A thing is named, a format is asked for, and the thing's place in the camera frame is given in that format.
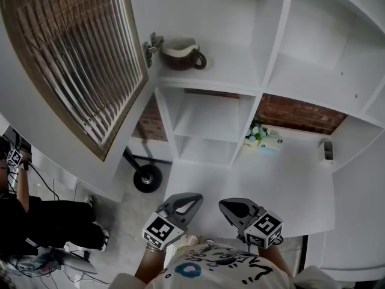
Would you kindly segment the white pot with flowers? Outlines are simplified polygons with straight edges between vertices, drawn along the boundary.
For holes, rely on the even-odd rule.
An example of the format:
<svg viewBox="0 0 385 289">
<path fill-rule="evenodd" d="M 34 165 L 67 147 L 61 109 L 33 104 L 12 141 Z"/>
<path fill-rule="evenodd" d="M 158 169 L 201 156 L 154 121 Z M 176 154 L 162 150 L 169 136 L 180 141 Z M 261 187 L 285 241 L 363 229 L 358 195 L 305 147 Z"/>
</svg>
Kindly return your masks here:
<svg viewBox="0 0 385 289">
<path fill-rule="evenodd" d="M 252 120 L 243 141 L 243 150 L 251 151 L 257 148 L 261 141 L 271 134 L 271 130 L 268 127 L 262 125 L 264 119 L 265 116 L 261 114 Z"/>
</svg>

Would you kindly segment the ribbed glass cabinet door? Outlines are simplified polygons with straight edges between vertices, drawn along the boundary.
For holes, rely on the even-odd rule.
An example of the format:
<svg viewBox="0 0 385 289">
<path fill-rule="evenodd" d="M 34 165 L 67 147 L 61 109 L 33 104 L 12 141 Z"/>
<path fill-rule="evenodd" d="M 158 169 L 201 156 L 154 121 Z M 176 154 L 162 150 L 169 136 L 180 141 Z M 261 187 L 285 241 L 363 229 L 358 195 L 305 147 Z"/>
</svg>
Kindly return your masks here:
<svg viewBox="0 0 385 289">
<path fill-rule="evenodd" d="M 111 199 L 148 79 L 131 0 L 0 0 L 0 113 Z"/>
</svg>

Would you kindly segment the silver shiny jacket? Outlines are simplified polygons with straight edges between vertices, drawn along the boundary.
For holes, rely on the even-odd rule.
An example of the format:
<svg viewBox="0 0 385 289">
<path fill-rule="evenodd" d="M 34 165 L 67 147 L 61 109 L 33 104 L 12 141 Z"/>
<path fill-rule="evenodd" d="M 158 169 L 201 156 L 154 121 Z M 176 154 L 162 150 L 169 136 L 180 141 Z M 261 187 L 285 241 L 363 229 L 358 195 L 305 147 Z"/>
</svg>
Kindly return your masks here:
<svg viewBox="0 0 385 289">
<path fill-rule="evenodd" d="M 28 277 L 47 276 L 64 267 L 70 267 L 82 273 L 97 274 L 89 260 L 64 249 L 46 248 L 37 250 L 37 255 L 15 255 L 9 257 L 8 267 Z"/>
</svg>

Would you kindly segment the pale tissue box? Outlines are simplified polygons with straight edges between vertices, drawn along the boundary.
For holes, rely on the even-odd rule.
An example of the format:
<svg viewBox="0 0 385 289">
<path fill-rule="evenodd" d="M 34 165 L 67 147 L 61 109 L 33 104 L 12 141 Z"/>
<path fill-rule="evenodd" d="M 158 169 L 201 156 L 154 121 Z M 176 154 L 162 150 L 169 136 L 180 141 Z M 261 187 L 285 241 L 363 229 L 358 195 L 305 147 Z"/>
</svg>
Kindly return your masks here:
<svg viewBox="0 0 385 289">
<path fill-rule="evenodd" d="M 257 149 L 262 153 L 276 154 L 281 151 L 282 146 L 283 137 L 279 134 L 271 134 L 260 141 Z"/>
</svg>

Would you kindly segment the black coat rack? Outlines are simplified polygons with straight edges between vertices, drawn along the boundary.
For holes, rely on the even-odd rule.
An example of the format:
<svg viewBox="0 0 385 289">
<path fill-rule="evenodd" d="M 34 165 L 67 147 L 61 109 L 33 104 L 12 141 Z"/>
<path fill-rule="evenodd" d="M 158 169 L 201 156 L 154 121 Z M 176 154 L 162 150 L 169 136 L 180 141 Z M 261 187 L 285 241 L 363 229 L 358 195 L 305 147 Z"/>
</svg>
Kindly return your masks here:
<svg viewBox="0 0 385 289">
<path fill-rule="evenodd" d="M 123 158 L 134 170 L 132 181 L 138 191 L 149 194 L 166 189 L 173 165 L 171 161 L 134 155 L 128 147 Z"/>
</svg>

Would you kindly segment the person's right forearm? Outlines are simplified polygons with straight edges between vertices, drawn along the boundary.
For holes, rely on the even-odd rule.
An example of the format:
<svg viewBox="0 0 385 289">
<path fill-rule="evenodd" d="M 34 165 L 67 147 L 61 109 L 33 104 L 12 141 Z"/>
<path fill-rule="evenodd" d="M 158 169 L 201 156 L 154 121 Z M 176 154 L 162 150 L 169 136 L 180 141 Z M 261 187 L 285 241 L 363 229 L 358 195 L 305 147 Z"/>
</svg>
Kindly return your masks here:
<svg viewBox="0 0 385 289">
<path fill-rule="evenodd" d="M 285 272 L 289 278 L 293 278 L 291 270 L 289 269 L 286 261 L 283 259 L 278 247 L 276 245 L 272 245 L 267 249 L 258 248 L 259 256 L 267 259 L 272 262 L 275 266 L 277 266 L 280 270 Z"/>
</svg>

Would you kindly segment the black floor strip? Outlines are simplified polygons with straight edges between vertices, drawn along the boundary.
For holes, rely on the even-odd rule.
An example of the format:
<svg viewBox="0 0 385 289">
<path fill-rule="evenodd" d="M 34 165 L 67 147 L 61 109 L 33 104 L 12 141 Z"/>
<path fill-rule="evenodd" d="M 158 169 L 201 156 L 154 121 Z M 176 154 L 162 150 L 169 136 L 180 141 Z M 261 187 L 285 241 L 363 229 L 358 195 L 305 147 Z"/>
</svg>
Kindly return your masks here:
<svg viewBox="0 0 385 289">
<path fill-rule="evenodd" d="M 304 270 L 304 266 L 305 266 L 305 263 L 306 263 L 308 241 L 309 241 L 309 236 L 308 235 L 304 235 L 303 239 L 302 239 L 300 259 L 299 259 L 298 268 L 297 268 L 297 273 L 298 274 Z"/>
</svg>

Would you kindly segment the white desk with hutch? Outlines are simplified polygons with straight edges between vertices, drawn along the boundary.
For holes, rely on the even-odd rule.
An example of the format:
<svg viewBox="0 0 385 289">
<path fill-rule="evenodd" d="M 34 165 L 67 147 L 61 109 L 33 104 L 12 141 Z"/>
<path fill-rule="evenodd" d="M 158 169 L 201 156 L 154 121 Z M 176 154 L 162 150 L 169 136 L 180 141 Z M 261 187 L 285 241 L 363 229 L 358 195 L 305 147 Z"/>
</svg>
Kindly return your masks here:
<svg viewBox="0 0 385 289">
<path fill-rule="evenodd" d="M 248 198 L 271 210 L 284 222 L 282 236 L 297 237 L 329 231 L 335 226 L 331 170 L 319 160 L 318 148 L 329 136 L 277 128 L 283 137 L 278 152 L 241 149 L 231 166 L 176 160 L 165 197 L 193 192 L 203 203 L 189 232 L 235 238 L 218 203 L 231 197 Z"/>
</svg>

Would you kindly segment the person's left forearm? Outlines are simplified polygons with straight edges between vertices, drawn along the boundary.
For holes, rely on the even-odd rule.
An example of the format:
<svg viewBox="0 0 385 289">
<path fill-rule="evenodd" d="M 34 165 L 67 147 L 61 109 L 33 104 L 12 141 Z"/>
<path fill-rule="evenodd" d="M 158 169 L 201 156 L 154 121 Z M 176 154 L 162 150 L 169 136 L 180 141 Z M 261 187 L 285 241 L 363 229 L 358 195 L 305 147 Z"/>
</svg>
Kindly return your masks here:
<svg viewBox="0 0 385 289">
<path fill-rule="evenodd" d="M 166 251 L 147 244 L 140 265 L 135 272 L 135 277 L 148 284 L 163 270 L 165 256 Z"/>
</svg>

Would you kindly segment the brown and white mug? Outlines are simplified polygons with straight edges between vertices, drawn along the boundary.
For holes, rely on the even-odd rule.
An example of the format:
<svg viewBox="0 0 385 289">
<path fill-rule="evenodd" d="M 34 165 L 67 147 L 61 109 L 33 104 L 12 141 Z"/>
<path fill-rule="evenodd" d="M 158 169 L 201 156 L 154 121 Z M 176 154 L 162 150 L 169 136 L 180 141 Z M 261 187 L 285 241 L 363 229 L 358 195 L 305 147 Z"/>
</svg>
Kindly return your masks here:
<svg viewBox="0 0 385 289">
<path fill-rule="evenodd" d="M 207 59 L 200 51 L 200 45 L 191 37 L 178 37 L 166 41 L 162 46 L 164 63 L 172 70 L 203 70 Z"/>
</svg>

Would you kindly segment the metal door hinge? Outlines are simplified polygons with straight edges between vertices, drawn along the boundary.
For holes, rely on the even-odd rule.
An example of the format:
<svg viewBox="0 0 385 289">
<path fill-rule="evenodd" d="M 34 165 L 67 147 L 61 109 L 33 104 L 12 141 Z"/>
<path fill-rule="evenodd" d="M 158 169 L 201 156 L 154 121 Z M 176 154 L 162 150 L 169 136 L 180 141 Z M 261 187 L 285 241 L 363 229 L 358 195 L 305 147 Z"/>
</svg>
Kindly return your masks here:
<svg viewBox="0 0 385 289">
<path fill-rule="evenodd" d="M 152 55 L 157 53 L 159 49 L 163 46 L 164 37 L 158 36 L 155 32 L 150 35 L 150 43 L 144 42 L 143 52 L 146 60 L 147 67 L 150 68 L 152 65 Z"/>
</svg>

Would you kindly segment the white wall cabinet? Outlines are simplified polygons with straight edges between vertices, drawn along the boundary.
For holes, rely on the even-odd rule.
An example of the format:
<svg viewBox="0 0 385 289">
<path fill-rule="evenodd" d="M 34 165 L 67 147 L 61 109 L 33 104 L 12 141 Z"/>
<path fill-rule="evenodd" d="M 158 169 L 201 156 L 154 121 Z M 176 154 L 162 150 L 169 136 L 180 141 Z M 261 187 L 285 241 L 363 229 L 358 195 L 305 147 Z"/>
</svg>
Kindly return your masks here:
<svg viewBox="0 0 385 289">
<path fill-rule="evenodd" d="M 343 112 L 340 169 L 385 129 L 385 0 L 132 0 L 140 39 L 194 38 L 203 70 L 153 56 L 174 159 L 231 166 L 264 94 Z"/>
</svg>

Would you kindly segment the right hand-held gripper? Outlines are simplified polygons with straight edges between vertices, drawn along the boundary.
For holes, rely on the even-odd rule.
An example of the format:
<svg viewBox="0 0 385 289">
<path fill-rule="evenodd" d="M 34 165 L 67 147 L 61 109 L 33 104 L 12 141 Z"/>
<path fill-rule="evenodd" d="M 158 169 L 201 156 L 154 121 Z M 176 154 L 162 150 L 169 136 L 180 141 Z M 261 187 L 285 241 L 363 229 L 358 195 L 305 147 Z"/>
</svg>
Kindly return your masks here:
<svg viewBox="0 0 385 289">
<path fill-rule="evenodd" d="M 252 200 L 234 197 L 218 205 L 226 220 L 237 228 L 236 238 L 243 243 L 267 249 L 282 237 L 283 220 Z"/>
</svg>

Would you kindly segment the person's white printed shirt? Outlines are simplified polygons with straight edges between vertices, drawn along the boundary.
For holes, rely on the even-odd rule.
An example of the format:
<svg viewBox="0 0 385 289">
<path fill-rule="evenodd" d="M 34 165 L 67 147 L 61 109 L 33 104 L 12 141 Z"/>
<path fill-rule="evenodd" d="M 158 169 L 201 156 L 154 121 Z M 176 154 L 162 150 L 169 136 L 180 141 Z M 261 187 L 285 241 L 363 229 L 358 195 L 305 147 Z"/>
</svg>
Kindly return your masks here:
<svg viewBox="0 0 385 289">
<path fill-rule="evenodd" d="M 148 284 L 134 275 L 118 274 L 108 289 L 342 289 L 315 266 L 293 278 L 272 262 L 232 246 L 199 243 L 182 246 L 164 262 L 160 274 Z"/>
</svg>

